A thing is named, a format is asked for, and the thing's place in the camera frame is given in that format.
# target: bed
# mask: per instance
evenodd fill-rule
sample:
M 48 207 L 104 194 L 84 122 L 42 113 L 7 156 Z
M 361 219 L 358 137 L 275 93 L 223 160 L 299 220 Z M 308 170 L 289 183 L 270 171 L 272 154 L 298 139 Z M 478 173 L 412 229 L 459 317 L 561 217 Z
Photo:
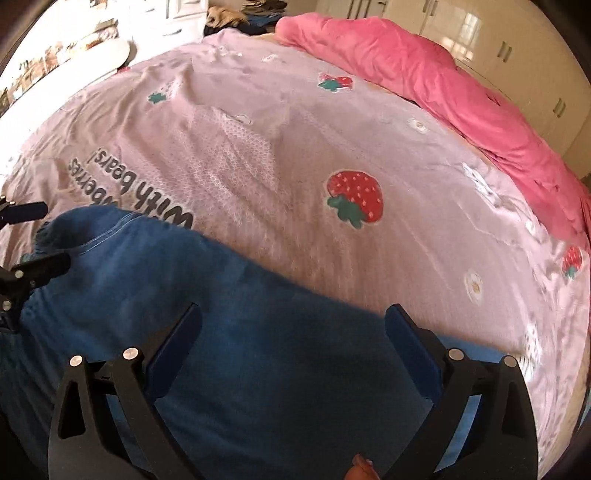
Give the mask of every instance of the bed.
M 584 222 L 558 196 L 541 209 L 548 196 L 476 148 L 466 118 L 376 81 L 377 58 L 361 76 L 352 58 L 341 69 L 338 44 L 298 36 L 320 35 L 305 21 L 276 37 L 224 30 L 82 90 L 27 141 L 2 193 L 45 201 L 49 219 L 86 205 L 160 218 L 312 292 L 377 314 L 398 302 L 421 327 L 514 355 L 544 475 L 586 392 Z M 0 232 L 5 265 L 39 227 Z

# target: dark blue garment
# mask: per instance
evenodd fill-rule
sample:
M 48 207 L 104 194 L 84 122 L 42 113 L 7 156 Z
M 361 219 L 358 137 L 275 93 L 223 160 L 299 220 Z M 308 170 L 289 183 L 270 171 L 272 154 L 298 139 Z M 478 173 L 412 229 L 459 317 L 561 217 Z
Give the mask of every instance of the dark blue garment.
M 70 271 L 26 302 L 21 334 L 0 335 L 0 408 L 42 471 L 68 360 L 113 358 L 191 302 L 203 330 L 156 405 L 208 480 L 340 480 L 359 452 L 383 472 L 431 407 L 382 317 L 294 286 L 195 232 L 85 207 L 37 235 L 36 254 L 64 250 Z M 126 447 L 145 465 L 128 438 Z

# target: pink blanket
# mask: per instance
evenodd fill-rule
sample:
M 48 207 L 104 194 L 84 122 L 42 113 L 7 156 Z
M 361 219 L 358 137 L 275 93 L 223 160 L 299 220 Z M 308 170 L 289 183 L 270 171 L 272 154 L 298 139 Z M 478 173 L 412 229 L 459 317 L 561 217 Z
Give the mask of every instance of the pink blanket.
M 591 199 L 585 186 L 514 105 L 457 68 L 443 47 L 380 18 L 285 17 L 276 36 L 413 100 L 458 130 L 513 179 L 552 235 L 591 253 Z

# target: silver bolt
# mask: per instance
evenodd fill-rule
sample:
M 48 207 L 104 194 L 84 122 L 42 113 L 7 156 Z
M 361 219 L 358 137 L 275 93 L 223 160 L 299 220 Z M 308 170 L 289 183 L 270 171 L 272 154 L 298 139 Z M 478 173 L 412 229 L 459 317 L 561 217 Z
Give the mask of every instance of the silver bolt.
M 82 363 L 82 360 L 83 358 L 81 355 L 75 355 L 72 358 L 70 358 L 70 365 L 73 367 L 77 367 Z
M 125 352 L 123 352 L 123 358 L 126 360 L 133 360 L 135 357 L 139 355 L 139 350 L 136 347 L 128 348 Z
M 503 361 L 508 367 L 515 368 L 517 366 L 517 360 L 515 360 L 515 358 L 513 358 L 511 355 L 507 355 Z
M 449 358 L 455 360 L 456 362 L 464 360 L 464 352 L 462 352 L 459 348 L 452 348 L 447 354 L 449 355 Z

